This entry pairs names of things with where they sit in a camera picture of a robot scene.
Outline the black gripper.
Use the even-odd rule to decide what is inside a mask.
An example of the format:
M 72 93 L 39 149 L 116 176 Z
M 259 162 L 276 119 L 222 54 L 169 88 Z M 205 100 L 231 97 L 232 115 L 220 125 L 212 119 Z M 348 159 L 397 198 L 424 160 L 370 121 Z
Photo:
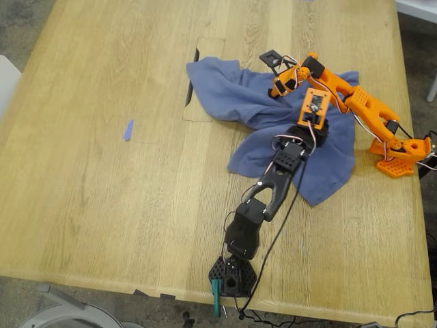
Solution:
M 328 123 L 324 123 L 321 129 L 315 127 L 313 120 L 296 123 L 290 127 L 290 135 L 297 138 L 296 143 L 304 148 L 322 147 L 328 136 Z

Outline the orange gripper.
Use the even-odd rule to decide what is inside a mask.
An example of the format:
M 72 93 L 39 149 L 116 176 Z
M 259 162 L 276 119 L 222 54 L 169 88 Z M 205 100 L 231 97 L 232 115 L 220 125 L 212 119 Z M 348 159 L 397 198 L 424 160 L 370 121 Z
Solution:
M 309 69 L 306 66 L 298 64 L 282 72 L 274 72 L 273 86 L 268 89 L 268 96 L 272 99 L 278 99 L 293 92 L 303 81 L 309 77 Z

